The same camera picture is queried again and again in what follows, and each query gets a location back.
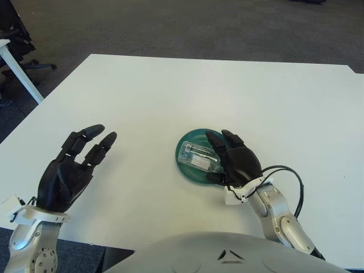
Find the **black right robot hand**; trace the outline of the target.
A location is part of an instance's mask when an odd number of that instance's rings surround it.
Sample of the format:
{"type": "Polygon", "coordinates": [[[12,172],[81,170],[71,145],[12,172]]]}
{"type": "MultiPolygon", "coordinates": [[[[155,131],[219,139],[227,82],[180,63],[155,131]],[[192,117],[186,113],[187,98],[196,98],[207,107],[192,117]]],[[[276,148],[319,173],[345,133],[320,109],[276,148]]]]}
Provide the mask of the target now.
{"type": "Polygon", "coordinates": [[[209,173],[207,178],[218,185],[243,187],[263,176],[257,156],[245,146],[244,141],[229,130],[221,135],[207,130],[205,135],[220,159],[221,173],[209,173]]]}

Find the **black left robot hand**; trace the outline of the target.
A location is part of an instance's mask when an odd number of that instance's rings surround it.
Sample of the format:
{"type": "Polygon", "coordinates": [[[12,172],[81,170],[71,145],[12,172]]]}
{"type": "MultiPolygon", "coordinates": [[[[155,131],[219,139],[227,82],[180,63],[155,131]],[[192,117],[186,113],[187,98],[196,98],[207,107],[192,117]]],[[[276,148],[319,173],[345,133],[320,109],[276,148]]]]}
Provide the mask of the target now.
{"type": "Polygon", "coordinates": [[[60,153],[49,163],[40,179],[36,199],[38,208],[64,213],[78,199],[93,178],[94,168],[104,160],[114,144],[117,133],[109,133],[94,145],[82,163],[76,162],[75,158],[104,129],[105,126],[99,124],[69,134],[60,153]]]}

